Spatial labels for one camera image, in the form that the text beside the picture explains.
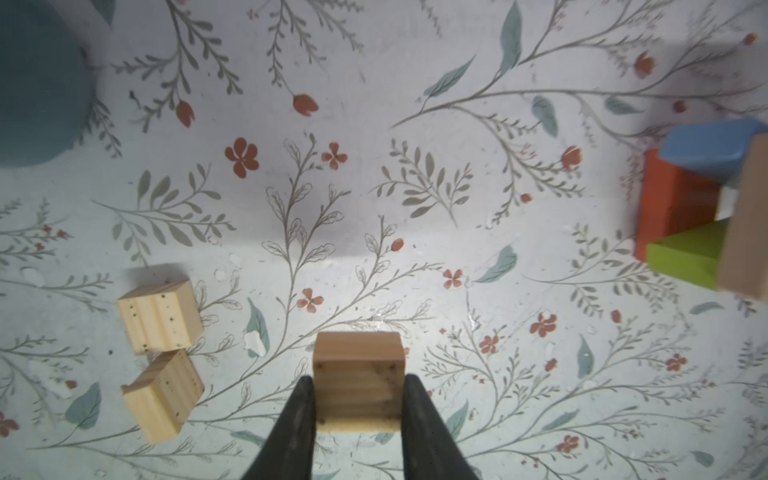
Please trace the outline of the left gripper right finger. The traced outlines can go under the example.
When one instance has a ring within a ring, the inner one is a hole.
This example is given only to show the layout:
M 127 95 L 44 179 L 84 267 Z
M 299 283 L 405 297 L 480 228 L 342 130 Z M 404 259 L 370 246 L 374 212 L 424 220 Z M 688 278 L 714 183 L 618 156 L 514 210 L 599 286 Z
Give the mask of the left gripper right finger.
M 421 380 L 405 376 L 401 437 L 405 480 L 477 480 Z

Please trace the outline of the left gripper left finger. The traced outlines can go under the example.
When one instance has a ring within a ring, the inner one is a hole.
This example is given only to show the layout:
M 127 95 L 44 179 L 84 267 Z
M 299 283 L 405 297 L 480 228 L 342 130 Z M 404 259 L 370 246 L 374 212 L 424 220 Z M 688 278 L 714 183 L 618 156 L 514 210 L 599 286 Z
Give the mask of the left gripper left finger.
M 311 479 L 315 438 L 314 383 L 311 376 L 302 376 L 242 479 Z

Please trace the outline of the ribbed natural wood cube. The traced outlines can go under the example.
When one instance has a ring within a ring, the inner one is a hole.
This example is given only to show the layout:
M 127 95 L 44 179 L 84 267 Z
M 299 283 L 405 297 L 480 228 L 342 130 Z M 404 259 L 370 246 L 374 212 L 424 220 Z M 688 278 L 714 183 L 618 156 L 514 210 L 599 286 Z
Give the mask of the ribbed natural wood cube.
M 398 333 L 320 332 L 312 359 L 317 429 L 399 431 L 405 366 Z

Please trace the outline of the lime green wooden block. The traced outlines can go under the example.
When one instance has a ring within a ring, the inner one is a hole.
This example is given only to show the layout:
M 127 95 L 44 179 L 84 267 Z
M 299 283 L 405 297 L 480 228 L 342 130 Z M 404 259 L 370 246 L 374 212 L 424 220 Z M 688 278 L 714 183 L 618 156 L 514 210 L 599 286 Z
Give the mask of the lime green wooden block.
M 729 219 L 667 236 L 646 246 L 646 263 L 656 273 L 716 290 Z

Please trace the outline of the red-orange wooden block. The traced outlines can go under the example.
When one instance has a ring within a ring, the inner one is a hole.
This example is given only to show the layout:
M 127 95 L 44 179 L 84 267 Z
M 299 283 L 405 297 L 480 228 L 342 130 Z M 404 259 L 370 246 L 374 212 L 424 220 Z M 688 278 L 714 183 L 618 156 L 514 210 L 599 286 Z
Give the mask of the red-orange wooden block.
M 636 221 L 634 256 L 646 261 L 646 247 L 667 236 L 715 219 L 721 185 L 645 153 L 645 167 Z

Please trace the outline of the natural wood arch block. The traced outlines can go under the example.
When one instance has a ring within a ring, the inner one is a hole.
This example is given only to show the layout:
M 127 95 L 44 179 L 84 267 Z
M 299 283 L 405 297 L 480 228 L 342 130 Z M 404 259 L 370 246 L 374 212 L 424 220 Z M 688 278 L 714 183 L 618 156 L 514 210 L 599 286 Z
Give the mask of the natural wood arch block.
M 751 139 L 738 195 L 729 219 L 716 285 L 720 290 L 767 300 L 767 136 Z

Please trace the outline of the blue wooden block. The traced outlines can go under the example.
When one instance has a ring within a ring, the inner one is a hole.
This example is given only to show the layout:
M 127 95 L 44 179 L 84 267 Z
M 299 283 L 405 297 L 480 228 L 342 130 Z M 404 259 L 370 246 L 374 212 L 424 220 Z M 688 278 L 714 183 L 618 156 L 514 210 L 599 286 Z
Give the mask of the blue wooden block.
M 672 128 L 658 157 L 721 185 L 737 188 L 752 138 L 767 125 L 754 119 L 729 119 Z

